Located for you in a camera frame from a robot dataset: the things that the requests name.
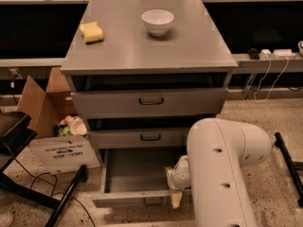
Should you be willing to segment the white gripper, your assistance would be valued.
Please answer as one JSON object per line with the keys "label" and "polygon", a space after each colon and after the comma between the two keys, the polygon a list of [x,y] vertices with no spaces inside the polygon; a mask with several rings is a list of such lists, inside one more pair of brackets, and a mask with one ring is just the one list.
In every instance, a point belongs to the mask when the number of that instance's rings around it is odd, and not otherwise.
{"label": "white gripper", "polygon": [[171,193],[171,205],[173,209],[180,206],[183,196],[182,192],[191,186],[189,177],[188,158],[183,155],[174,167],[166,168],[167,182]]}

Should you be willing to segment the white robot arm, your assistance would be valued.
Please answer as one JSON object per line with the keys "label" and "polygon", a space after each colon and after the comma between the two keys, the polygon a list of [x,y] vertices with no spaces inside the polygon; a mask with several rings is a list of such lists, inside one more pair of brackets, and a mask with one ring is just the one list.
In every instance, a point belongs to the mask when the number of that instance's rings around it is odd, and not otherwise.
{"label": "white robot arm", "polygon": [[187,135],[187,154],[166,169],[172,206],[180,205],[189,187],[197,227],[258,227],[241,168],[266,161],[271,152],[268,133],[256,125],[196,122]]}

